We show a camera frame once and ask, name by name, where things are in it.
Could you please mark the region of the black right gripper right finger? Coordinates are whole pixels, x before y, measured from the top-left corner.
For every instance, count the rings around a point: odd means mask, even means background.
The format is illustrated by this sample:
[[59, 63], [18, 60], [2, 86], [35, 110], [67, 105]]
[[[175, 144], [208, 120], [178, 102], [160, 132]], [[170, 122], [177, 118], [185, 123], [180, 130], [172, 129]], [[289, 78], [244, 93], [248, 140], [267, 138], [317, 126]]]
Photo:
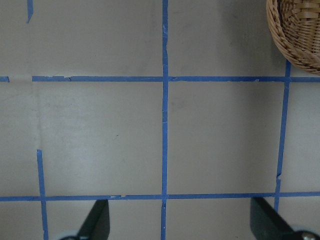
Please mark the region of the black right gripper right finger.
[[294, 231], [263, 197], [250, 200], [250, 230], [256, 240], [299, 240]]

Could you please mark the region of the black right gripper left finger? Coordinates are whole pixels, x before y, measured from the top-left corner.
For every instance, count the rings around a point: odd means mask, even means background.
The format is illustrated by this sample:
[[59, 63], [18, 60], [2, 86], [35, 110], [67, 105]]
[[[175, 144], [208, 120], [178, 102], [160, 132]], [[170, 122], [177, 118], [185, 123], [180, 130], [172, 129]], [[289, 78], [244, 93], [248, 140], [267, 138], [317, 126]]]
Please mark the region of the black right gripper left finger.
[[96, 200], [79, 229], [77, 240], [107, 240], [110, 234], [110, 213], [107, 199]]

